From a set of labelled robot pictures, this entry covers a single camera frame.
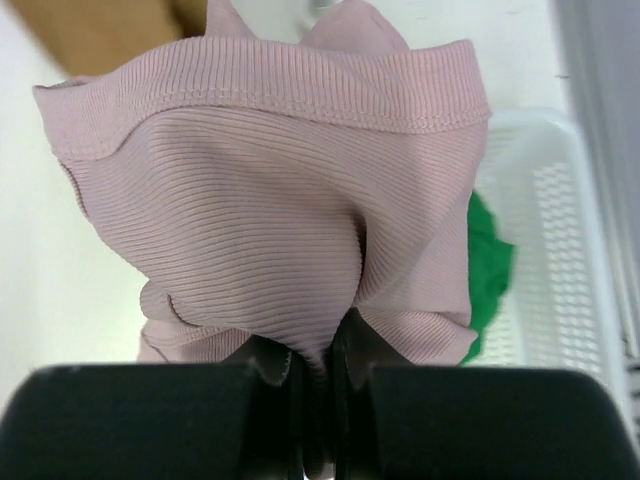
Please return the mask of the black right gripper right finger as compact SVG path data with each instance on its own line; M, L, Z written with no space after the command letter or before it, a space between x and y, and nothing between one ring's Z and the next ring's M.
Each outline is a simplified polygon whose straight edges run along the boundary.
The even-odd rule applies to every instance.
M417 367L364 324L332 348L340 479L635 479L639 459L592 377Z

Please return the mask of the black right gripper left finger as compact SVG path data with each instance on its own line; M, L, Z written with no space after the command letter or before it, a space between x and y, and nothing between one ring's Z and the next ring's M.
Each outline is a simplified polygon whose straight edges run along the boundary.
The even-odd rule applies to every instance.
M300 479L303 370L60 365L30 375L1 420L5 479Z

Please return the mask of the green tank top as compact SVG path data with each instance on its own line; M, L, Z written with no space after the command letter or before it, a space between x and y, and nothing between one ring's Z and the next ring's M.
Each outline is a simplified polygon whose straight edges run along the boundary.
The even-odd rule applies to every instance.
M515 252L514 245L500 238L494 215L476 191L469 201L467 223L470 328L477 337L461 361L462 365L482 352L488 328L498 315L502 297L511 283Z

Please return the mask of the mauve pink tank top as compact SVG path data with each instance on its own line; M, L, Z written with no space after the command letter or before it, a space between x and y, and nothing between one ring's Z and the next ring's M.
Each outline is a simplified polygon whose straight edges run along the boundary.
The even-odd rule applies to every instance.
M349 310L412 363L467 355L490 117L469 40L411 49L363 1L262 40L213 1L203 36L33 94L83 215L146 277L140 360L219 362L252 336L299 354L310 478L333 470L325 354Z

